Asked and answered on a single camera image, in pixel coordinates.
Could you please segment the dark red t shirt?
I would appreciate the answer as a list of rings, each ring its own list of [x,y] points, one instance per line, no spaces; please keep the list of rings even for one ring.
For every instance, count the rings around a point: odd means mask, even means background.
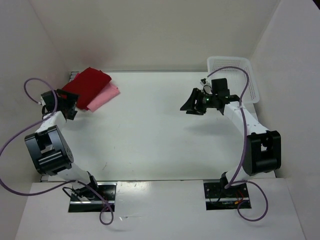
[[[76,107],[86,110],[89,103],[110,83],[112,78],[101,70],[88,67],[67,83],[62,90],[78,95]]]

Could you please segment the light pink t shirt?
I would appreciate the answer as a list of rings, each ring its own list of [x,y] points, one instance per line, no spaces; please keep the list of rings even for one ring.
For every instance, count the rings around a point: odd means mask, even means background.
[[[100,93],[87,105],[86,109],[95,112],[101,106],[120,94],[119,88],[113,83],[108,83]]]

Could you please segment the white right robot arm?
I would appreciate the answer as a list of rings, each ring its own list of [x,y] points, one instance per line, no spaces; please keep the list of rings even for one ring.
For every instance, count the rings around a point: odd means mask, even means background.
[[[194,88],[188,100],[180,108],[190,115],[202,116],[208,108],[216,109],[229,119],[243,136],[243,150],[238,166],[224,172],[220,178],[219,191],[225,197],[237,191],[243,184],[261,173],[269,173],[281,167],[281,135],[263,126],[242,105],[237,95],[222,90],[206,94]]]

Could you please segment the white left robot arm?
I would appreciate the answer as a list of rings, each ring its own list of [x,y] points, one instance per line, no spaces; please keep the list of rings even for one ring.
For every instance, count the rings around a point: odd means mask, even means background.
[[[43,122],[24,138],[25,145],[38,173],[74,181],[72,190],[78,199],[94,200],[100,194],[100,187],[93,175],[76,165],[61,132],[68,120],[74,120],[79,96],[62,89],[55,90],[55,95],[52,91],[41,94]]]

